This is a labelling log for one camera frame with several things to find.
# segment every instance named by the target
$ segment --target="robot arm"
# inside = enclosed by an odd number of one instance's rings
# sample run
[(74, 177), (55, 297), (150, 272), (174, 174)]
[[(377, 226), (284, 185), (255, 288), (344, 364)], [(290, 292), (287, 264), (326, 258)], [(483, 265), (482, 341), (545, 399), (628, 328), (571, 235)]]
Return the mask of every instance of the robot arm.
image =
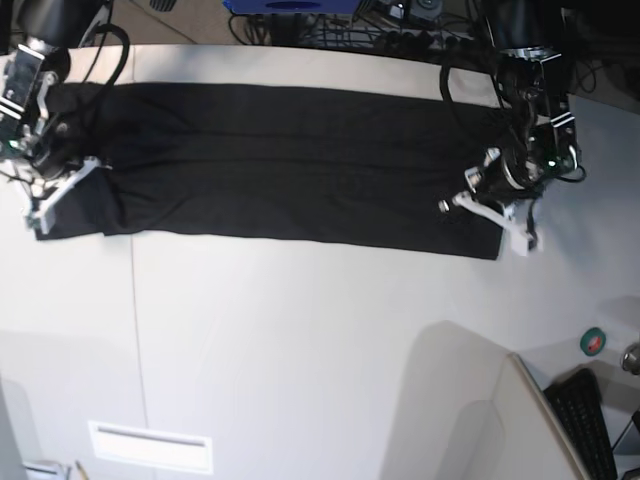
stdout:
[[(81, 157), (58, 136), (60, 125), (57, 118), (50, 118), (46, 97), (68, 74), (67, 49), (83, 46), (106, 18), (106, 1), (26, 0), (19, 15), (27, 40), (5, 71), (0, 159), (28, 192), (29, 227), (43, 234), (55, 222), (55, 204), (101, 166), (96, 158)], [(511, 107), (513, 138), (509, 146), (490, 146), (481, 163), (465, 173), (467, 190), (441, 202), (443, 212), (463, 208), (498, 223), (512, 233), (522, 254), (539, 242), (533, 209), (522, 227), (509, 218), (514, 204), (533, 202), (549, 182), (571, 181), (565, 175), (582, 168), (563, 57), (554, 38), (562, 24), (560, 9), (543, 11), (546, 3), (482, 1), (487, 36), (498, 57), (495, 81), (501, 102)], [(540, 123), (542, 117), (547, 121)]]
[(49, 114), (47, 95), (69, 73), (68, 49), (100, 33), (107, 14), (105, 0), (25, 0), (19, 12), (26, 41), (4, 71), (0, 164), (24, 194), (28, 227), (45, 235), (55, 223), (56, 203), (101, 166), (65, 141), (65, 125)]
[[(586, 175), (569, 111), (565, 59), (554, 47), (562, 28), (560, 8), (543, 11), (545, 3), (483, 0), (497, 55), (496, 93), (511, 107), (511, 138), (508, 146), (489, 148), (484, 161), (465, 172), (467, 190), (440, 203), (444, 213), (458, 207), (497, 223), (521, 255), (541, 247), (533, 205), (546, 186), (556, 179), (578, 182)], [(566, 177), (576, 170), (582, 178)], [(520, 225), (512, 218), (514, 207), (526, 200), (531, 201), (529, 217)]]

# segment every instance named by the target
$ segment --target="black pants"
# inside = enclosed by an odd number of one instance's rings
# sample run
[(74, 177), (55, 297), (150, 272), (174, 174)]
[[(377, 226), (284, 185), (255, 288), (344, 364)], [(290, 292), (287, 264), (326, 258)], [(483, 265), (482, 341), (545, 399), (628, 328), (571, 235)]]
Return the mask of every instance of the black pants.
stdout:
[[(52, 108), (98, 87), (64, 85)], [(492, 145), (495, 111), (458, 105)], [(135, 84), (72, 125), (91, 174), (47, 237), (163, 230), (312, 240), (495, 259), (501, 230), (438, 201), (484, 158), (440, 101), (310, 88)]]

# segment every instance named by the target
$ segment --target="white table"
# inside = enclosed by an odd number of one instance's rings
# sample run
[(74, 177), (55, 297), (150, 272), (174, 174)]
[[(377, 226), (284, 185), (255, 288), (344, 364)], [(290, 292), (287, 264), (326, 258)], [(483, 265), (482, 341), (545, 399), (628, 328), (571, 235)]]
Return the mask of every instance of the white table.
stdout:
[[(92, 80), (109, 76), (118, 50), (103, 52)], [(75, 52), (71, 80), (84, 76), (94, 54)], [(438, 72), (345, 53), (140, 46), (120, 83), (439, 98)], [(481, 74), (454, 71), (451, 90), (457, 101), (496, 102)], [(470, 365), (467, 353), (484, 340), (459, 327), (521, 352), (544, 379), (586, 361), (578, 339), (594, 324), (606, 328), (615, 317), (608, 305), (633, 312), (640, 298), (640, 119), (582, 99), (574, 112), (590, 177), (550, 189), (545, 251), (529, 259), (506, 249), (486, 262), (169, 233), (40, 244), (22, 230), (12, 188), (0, 188), (0, 373), (23, 454), (87, 458), (99, 478), (151, 478), (91, 462), (86, 421), (101, 420), (210, 436), (223, 479), (387, 480), (407, 462), (434, 473), (438, 442), (433, 455), (406, 449), (402, 466), (389, 467), (385, 452), (397, 448), (387, 441), (397, 437), (402, 409), (428, 400), (442, 369), (469, 385), (452, 408), (490, 395), (472, 379), (497, 376), (501, 357), (479, 349), (485, 367)], [(443, 331), (443, 321), (459, 327)], [(442, 441), (452, 426), (440, 416), (442, 424), (409, 414), (407, 425), (438, 426)], [(397, 438), (409, 442), (405, 433)]]

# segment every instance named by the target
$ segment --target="table surface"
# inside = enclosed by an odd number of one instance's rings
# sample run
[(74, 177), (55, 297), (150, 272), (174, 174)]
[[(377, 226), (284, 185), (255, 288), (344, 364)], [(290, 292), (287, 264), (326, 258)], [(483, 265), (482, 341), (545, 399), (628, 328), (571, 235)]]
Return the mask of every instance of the table surface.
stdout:
[[(93, 49), (74, 52), (70, 81), (84, 76), (94, 55)], [(118, 47), (105, 49), (90, 80), (104, 81), (118, 55)], [(139, 46), (119, 83), (287, 85), (433, 99), (438, 72), (433, 65), (346, 53)], [(455, 71), (451, 89), (456, 101), (495, 106), (485, 75)], [(579, 363), (594, 365), (578, 349), (589, 327), (625, 331), (612, 335), (609, 355), (595, 360), (601, 371), (614, 371), (618, 350), (633, 340), (628, 332), (640, 331), (640, 119), (579, 98), (573, 110), (589, 179), (549, 189), (540, 220), (545, 250), (528, 259), (508, 249), (486, 262), (169, 233), (41, 244), (22, 227), (13, 187), (3, 185), (0, 369), (9, 407), (22, 422), (22, 450), (65, 455), (55, 432), (78, 418), (211, 435), (200, 427), (209, 415), (203, 412), (225, 407), (207, 403), (214, 392), (240, 389), (251, 397), (274, 375), (315, 396), (317, 379), (344, 382), (347, 390), (364, 382), (362, 391), (340, 401), (387, 425), (411, 352), (443, 321), (518, 351), (540, 382)], [(370, 380), (356, 374), (371, 365)], [(276, 409), (276, 390), (268, 391)], [(363, 407), (368, 398), (377, 399), (373, 410)], [(178, 412), (182, 402), (191, 413)], [(61, 413), (69, 404), (74, 408)], [(226, 407), (239, 409), (234, 421), (248, 422), (242, 428), (264, 426), (265, 418), (249, 414), (255, 407)], [(616, 415), (619, 423), (624, 415)], [(340, 435), (340, 425), (326, 428)], [(85, 433), (76, 433), (75, 447), (88, 448)], [(350, 449), (364, 437), (348, 438), (335, 455), (356, 455)], [(117, 468), (112, 474), (126, 476)]]

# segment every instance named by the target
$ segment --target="cable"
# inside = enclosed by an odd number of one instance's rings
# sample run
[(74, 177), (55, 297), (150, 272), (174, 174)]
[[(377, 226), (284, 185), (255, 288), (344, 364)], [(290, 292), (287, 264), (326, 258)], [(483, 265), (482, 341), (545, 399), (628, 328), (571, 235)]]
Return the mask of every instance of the cable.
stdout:
[(231, 36), (233, 36), (233, 38), (235, 38), (236, 42), (238, 42), (241, 45), (249, 45), (247, 42), (245, 42), (244, 40), (242, 40), (238, 34), (235, 32), (235, 30), (233, 29), (233, 21), (236, 18), (240, 18), (240, 17), (244, 17), (244, 15), (236, 15), (235, 13), (232, 13), (231, 16), (229, 17), (229, 20), (227, 20), (227, 26), (229, 27), (229, 33), (231, 33)]
[[(603, 68), (609, 66), (607, 64), (602, 64), (598, 67), (594, 67), (593, 65), (590, 65), (589, 63), (585, 62), (584, 60), (578, 60), (580, 63), (582, 63), (583, 65), (585, 65), (589, 71), (587, 73), (585, 73), (584, 75), (582, 75), (581, 77), (578, 77), (578, 64), (576, 62), (576, 65), (574, 67), (574, 71), (576, 74), (576, 83), (578, 85), (578, 87), (580, 87), (582, 89), (582, 91), (584, 91), (587, 94), (591, 94), (593, 92), (596, 91), (596, 88), (598, 88), (598, 76), (596, 75), (596, 72), (598, 70), (602, 70)], [(585, 88), (584, 86), (584, 81), (587, 79), (587, 77), (591, 75), (591, 78), (593, 79), (593, 86), (591, 88)]]
[(533, 200), (531, 200), (531, 203), (529, 204), (529, 212), (527, 214), (527, 233), (531, 235), (531, 241), (529, 242), (529, 250), (533, 250), (538, 245), (539, 239), (538, 239), (538, 232), (536, 230), (536, 219), (535, 219), (533, 210), (536, 206), (536, 203), (538, 202), (538, 200), (540, 200), (541, 197), (542, 195), (540, 195), (537, 198), (534, 198)]
[(469, 25), (469, 22), (467, 22), (466, 20), (450, 20), (447, 23), (442, 24), (441, 28), (443, 28), (443, 27), (446, 28), (449, 25), (460, 25), (460, 24)]
[(576, 168), (576, 171), (579, 171), (581, 173), (581, 175), (577, 178), (568, 178), (568, 177), (556, 177), (556, 180), (560, 180), (561, 182), (565, 182), (565, 183), (582, 183), (587, 179), (587, 169), (584, 168), (582, 165), (578, 165), (578, 168)]
[(473, 0), (473, 8), (476, 11), (476, 18), (480, 18), (482, 15), (480, 13), (480, 8), (478, 8), (478, 1), (477, 0)]
[[(476, 56), (472, 56), (472, 57), (468, 57), (467, 58), (469, 61), (472, 62), (476, 62), (478, 66), (482, 65), (482, 60)], [(451, 52), (445, 52), (445, 56), (442, 60), (442, 66), (440, 68), (440, 94), (442, 95), (442, 101), (444, 102), (445, 106), (448, 108), (449, 113), (451, 114), (451, 117), (453, 118), (455, 124), (458, 126), (458, 128), (460, 129), (460, 132), (464, 133), (465, 135), (463, 136), (463, 138), (465, 138), (469, 143), (473, 144), (474, 146), (477, 147), (482, 147), (483, 149), (486, 148), (486, 141), (484, 139), (481, 139), (479, 137), (476, 136), (476, 132), (471, 130), (469, 127), (467, 127), (467, 125), (464, 123), (464, 121), (462, 120), (462, 118), (460, 117), (460, 115), (458, 114), (458, 111), (455, 107), (455, 103), (453, 101), (453, 98), (451, 96), (451, 90), (449, 88), (449, 76), (451, 74), (451, 68), (453, 67), (452, 65), (452, 61), (451, 61)], [(497, 86), (497, 82), (495, 81), (495, 78), (493, 77), (493, 75), (491, 76), (491, 81), (493, 83), (493, 87), (496, 91), (496, 95), (498, 97), (498, 104), (500, 106), (500, 112), (501, 116), (498, 119), (501, 122), (505, 122), (507, 123), (507, 125), (511, 124), (510, 119), (507, 117), (507, 115), (505, 115), (506, 113), (506, 109), (504, 108), (504, 103), (502, 101), (502, 97), (499, 94), (498, 91), (498, 86)], [(515, 135), (515, 131), (512, 131), (512, 134), (514, 135), (514, 137), (516, 139), (517, 135)]]
[(384, 28), (382, 28), (380, 25), (373, 23), (372, 21), (368, 20), (366, 17), (359, 17), (360, 20), (363, 20), (365, 23), (368, 23), (369, 25), (371, 25), (372, 27), (375, 27), (376, 29), (380, 30), (380, 32), (382, 33), (387, 33)]
[(446, 32), (449, 35), (451, 35), (452, 37), (456, 37), (456, 38), (458, 38), (460, 40), (466, 40), (467, 39), (467, 37), (463, 37), (462, 35), (460, 35), (460, 33), (452, 32), (451, 30), (445, 28), (445, 26), (442, 26), (442, 27), (440, 27), (438, 29), (438, 30), (440, 30), (440, 36), (442, 36), (442, 32)]
[(456, 15), (455, 13), (449, 13), (449, 12), (442, 12), (435, 19), (436, 20), (441, 20), (442, 17), (455, 18), (456, 20), (460, 20), (462, 22), (466, 22), (466, 23), (469, 23), (469, 24), (473, 23), (468, 17), (462, 16), (462, 15)]
[(322, 15), (322, 35), (324, 38), (324, 48), (328, 48), (329, 44), (327, 43), (327, 15)]
[(469, 19), (469, 21), (473, 21), (473, 16), (471, 15), (471, 3), (469, 2), (469, 0), (464, 0), (464, 9), (467, 13), (467, 18)]
[(251, 39), (252, 45), (267, 44), (267, 23), (263, 15), (251, 15), (244, 26), (245, 35)]
[[(111, 20), (113, 19), (113, 3), (115, 0), (111, 0), (109, 2), (109, 15), (107, 16), (107, 25), (111, 25)], [(100, 54), (102, 53), (102, 49), (104, 48), (104, 44), (107, 40), (107, 35), (108, 32), (105, 32), (102, 35), (102, 40), (100, 41), (100, 46), (98, 47), (98, 51), (96, 52), (96, 56), (93, 58), (93, 62), (91, 63), (91, 66), (89, 67), (89, 70), (87, 70), (86, 75), (84, 76), (84, 78), (82, 79), (82, 81), (80, 83), (87, 83), (87, 80), (89, 80), (89, 77), (91, 76), (91, 73), (93, 73), (93, 69), (96, 68), (96, 64), (98, 63), (98, 59), (100, 58)]]
[(131, 50), (131, 40), (129, 39), (129, 35), (127, 35), (127, 32), (125, 32), (122, 28), (118, 27), (117, 25), (113, 25), (113, 24), (100, 25), (96, 29), (96, 33), (102, 33), (102, 32), (111, 33), (114, 37), (120, 40), (120, 43), (122, 43), (122, 51), (120, 53), (120, 59), (118, 60), (118, 64), (116, 65), (115, 70), (111, 74), (111, 77), (109, 77), (109, 80), (107, 80), (107, 83), (105, 83), (102, 86), (100, 91), (96, 93), (96, 95), (88, 103), (84, 104), (85, 109), (97, 105), (99, 102), (101, 102), (104, 99), (104, 96), (109, 92), (111, 88), (113, 88), (113, 86), (118, 81), (118, 78), (120, 78), (120, 75), (122, 75), (122, 72), (124, 71), (124, 68), (127, 65), (127, 61), (129, 60), (129, 51)]
[(316, 29), (316, 27), (318, 26), (318, 23), (320, 23), (320, 14), (315, 14), (315, 20), (313, 21), (313, 23), (307, 27), (307, 30), (302, 34), (302, 37), (306, 37), (307, 35), (311, 35), (313, 33), (313, 31)]
[(24, 178), (16, 177), (14, 175), (9, 175), (8, 173), (3, 172), (2, 170), (0, 170), (0, 175), (8, 179), (9, 182), (22, 182), (29, 186), (33, 185), (33, 180), (29, 181)]

